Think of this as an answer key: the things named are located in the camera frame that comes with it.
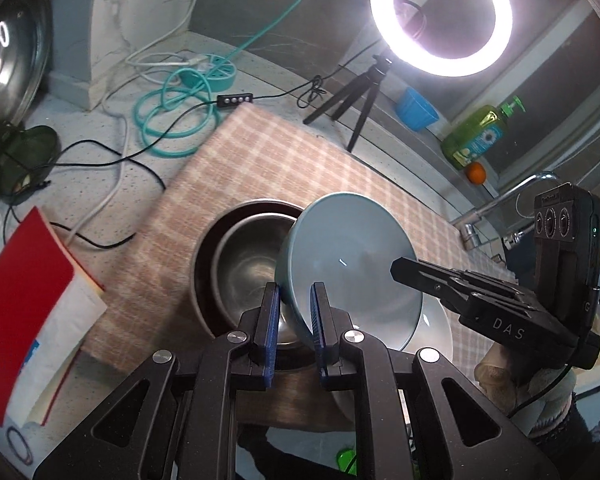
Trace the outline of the white knit gloved hand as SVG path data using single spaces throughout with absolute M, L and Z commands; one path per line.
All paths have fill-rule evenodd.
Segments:
M 494 344 L 474 375 L 486 397 L 531 440 L 593 442 L 574 400 L 577 375 L 571 368 L 539 368 L 532 359 Z

